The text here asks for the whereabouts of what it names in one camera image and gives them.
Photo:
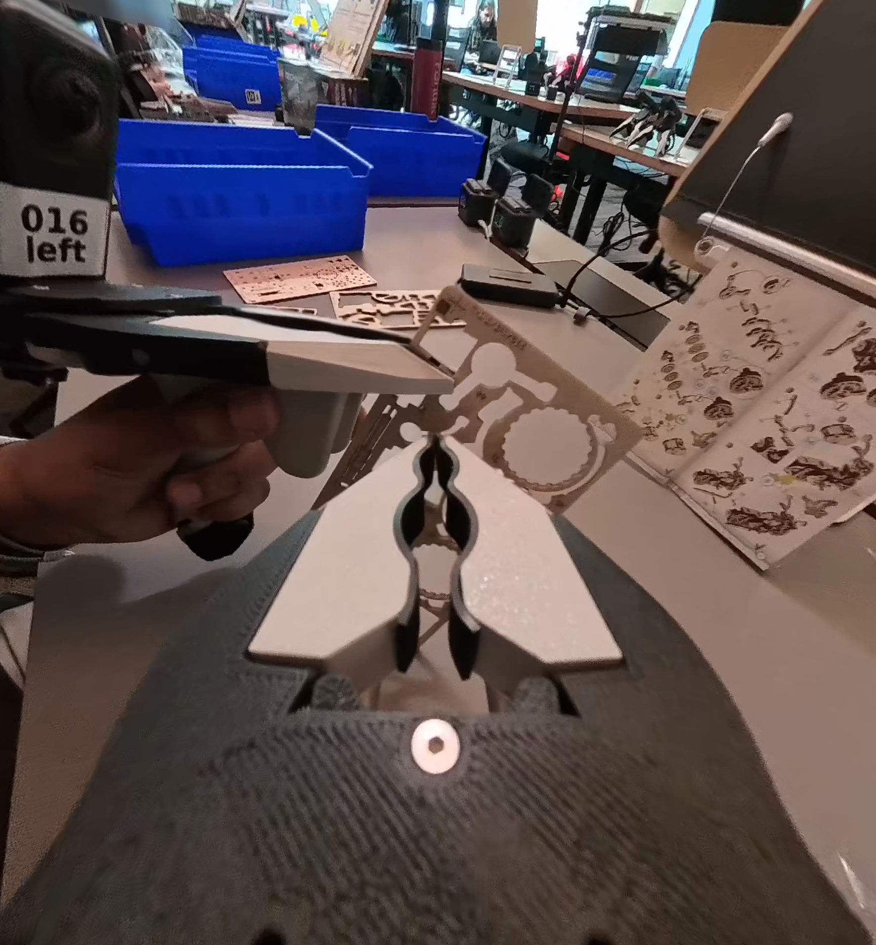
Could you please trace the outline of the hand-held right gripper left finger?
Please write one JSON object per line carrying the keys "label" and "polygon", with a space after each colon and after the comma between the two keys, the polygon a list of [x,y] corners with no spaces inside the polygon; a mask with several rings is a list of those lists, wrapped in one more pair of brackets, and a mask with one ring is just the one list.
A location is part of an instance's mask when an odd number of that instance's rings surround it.
{"label": "hand-held right gripper left finger", "polygon": [[433,438],[411,444],[324,506],[248,645],[252,659],[321,674],[408,670],[433,448]]}

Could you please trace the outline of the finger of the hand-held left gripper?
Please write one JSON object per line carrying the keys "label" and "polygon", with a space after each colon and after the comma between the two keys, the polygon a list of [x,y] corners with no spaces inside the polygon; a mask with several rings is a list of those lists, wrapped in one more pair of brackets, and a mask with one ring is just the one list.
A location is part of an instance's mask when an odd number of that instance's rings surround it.
{"label": "finger of the hand-held left gripper", "polygon": [[452,375],[420,348],[299,332],[230,315],[172,315],[151,324],[150,373],[267,386],[279,426],[266,440],[277,467],[314,478],[350,441],[368,395],[439,395]]}
{"label": "finger of the hand-held left gripper", "polygon": [[344,322],[337,318],[320,317],[301,309],[278,310],[264,306],[212,304],[211,314],[242,317],[255,323],[299,332],[324,332],[350,340],[388,341],[398,345],[412,344],[410,337],[395,332],[364,324]]}

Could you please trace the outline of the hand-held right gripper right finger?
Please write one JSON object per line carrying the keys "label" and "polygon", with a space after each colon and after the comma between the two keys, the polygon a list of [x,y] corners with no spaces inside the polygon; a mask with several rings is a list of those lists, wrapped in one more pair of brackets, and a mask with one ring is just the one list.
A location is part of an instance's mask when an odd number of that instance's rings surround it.
{"label": "hand-held right gripper right finger", "polygon": [[448,644],[462,679],[528,679],[623,662],[550,514],[453,439],[440,440]]}

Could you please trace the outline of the wooden puzzle sheet with gear cutout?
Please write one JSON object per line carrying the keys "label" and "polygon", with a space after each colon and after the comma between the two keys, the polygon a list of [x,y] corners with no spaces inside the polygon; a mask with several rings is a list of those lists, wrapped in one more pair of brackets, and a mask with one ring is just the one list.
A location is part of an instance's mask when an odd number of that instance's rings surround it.
{"label": "wooden puzzle sheet with gear cutout", "polygon": [[440,440],[453,439],[536,500],[554,518],[627,454],[640,434],[601,396],[457,288],[442,292],[412,344],[438,321],[473,339],[452,391],[400,405],[374,401],[358,438],[329,482],[333,498],[425,438],[434,439],[440,484]]}

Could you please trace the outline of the grey desk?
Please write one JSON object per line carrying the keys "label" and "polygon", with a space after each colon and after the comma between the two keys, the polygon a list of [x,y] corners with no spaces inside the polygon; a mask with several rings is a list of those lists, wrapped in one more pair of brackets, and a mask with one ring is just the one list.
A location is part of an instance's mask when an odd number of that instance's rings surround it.
{"label": "grey desk", "polygon": [[[164,536],[86,546],[41,571],[4,902],[65,824],[162,642],[295,523],[324,481],[274,474],[252,536],[226,561],[198,561]],[[567,516],[703,652],[799,832],[876,940],[876,519],[831,526],[759,573],[629,461]]]}

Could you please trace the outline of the person's left hand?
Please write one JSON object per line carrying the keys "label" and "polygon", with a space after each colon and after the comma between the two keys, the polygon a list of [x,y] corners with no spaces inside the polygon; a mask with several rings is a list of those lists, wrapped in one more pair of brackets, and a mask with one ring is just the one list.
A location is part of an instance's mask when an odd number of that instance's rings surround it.
{"label": "person's left hand", "polygon": [[0,449],[0,535],[50,551],[245,519],[269,495],[279,419],[267,387],[214,384],[169,404],[150,379],[123,384]]}

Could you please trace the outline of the wooden puzzle sheet large cutouts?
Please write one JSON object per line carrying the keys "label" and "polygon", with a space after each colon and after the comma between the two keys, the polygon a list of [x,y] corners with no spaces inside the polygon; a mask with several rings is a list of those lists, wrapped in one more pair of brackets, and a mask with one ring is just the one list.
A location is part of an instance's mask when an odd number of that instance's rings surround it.
{"label": "wooden puzzle sheet large cutouts", "polygon": [[351,290],[329,294],[342,323],[397,333],[413,333],[438,301],[439,290]]}

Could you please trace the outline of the wooden puzzle sheet small holes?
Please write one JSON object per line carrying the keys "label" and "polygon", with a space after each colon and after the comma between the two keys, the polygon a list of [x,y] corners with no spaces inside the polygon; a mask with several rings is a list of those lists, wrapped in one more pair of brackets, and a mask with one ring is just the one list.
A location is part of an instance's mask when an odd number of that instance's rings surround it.
{"label": "wooden puzzle sheet small holes", "polygon": [[377,285],[376,279],[346,254],[227,269],[222,274],[250,305],[278,305]]}

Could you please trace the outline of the large blue plastic bin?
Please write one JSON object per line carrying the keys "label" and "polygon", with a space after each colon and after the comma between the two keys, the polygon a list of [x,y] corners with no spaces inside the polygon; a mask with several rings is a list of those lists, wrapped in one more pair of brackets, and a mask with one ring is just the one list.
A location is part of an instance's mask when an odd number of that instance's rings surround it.
{"label": "large blue plastic bin", "polygon": [[320,130],[117,124],[119,213],[158,266],[359,251],[372,171]]}

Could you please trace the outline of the black power bank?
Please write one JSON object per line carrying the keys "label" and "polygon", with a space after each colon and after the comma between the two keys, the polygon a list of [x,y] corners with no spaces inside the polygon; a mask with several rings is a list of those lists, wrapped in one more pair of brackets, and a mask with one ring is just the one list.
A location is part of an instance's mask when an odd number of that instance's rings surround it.
{"label": "black power bank", "polygon": [[475,300],[539,309],[552,309],[561,303],[561,291],[552,279],[524,269],[464,264],[458,283]]}

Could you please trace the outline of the black flat pad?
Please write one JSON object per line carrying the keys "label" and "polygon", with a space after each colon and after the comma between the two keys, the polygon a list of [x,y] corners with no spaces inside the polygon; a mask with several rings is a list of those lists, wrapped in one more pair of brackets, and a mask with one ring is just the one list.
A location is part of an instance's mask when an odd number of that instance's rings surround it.
{"label": "black flat pad", "polygon": [[633,347],[645,351],[668,325],[667,301],[658,290],[605,258],[589,261],[569,292],[567,310],[588,313]]}

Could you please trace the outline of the printed instruction sheet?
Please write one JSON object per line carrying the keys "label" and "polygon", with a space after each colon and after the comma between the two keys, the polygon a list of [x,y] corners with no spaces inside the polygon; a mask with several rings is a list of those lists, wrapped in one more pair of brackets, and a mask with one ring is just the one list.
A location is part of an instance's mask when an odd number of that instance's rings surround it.
{"label": "printed instruction sheet", "polygon": [[636,463],[760,570],[876,499],[876,308],[739,249],[618,389]]}

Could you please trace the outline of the cardboard sign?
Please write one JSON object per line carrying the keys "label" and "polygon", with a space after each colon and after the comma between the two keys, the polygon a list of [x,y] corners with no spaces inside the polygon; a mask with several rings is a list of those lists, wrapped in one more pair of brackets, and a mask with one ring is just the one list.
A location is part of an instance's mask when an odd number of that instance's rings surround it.
{"label": "cardboard sign", "polygon": [[389,1],[338,1],[321,47],[321,68],[361,77],[388,6]]}

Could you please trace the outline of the white-tipped thin rod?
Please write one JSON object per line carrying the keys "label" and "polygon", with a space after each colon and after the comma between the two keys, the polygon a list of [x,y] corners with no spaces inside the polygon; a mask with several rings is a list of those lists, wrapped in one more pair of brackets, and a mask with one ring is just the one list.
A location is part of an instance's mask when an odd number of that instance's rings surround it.
{"label": "white-tipped thin rod", "polygon": [[732,181],[727,186],[724,194],[720,198],[718,205],[715,210],[709,215],[709,219],[704,224],[704,230],[701,237],[701,240],[704,241],[707,238],[707,235],[712,230],[714,222],[718,219],[721,212],[725,208],[726,204],[733,191],[735,190],[737,184],[742,179],[744,173],[746,172],[748,166],[756,158],[758,154],[764,151],[772,142],[784,135],[791,127],[794,121],[794,114],[792,112],[782,112],[774,120],[773,124],[764,132],[764,134],[759,137],[756,144],[750,151],[750,153],[745,157],[744,161],[739,166],[737,173],[735,174]]}

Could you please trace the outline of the black board stand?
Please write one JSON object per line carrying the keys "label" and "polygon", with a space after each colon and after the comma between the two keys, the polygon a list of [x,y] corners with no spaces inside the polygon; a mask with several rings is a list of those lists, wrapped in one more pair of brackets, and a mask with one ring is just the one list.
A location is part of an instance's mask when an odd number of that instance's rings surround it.
{"label": "black board stand", "polygon": [[782,112],[707,235],[876,308],[876,2],[812,2],[671,191],[659,236],[679,262]]}

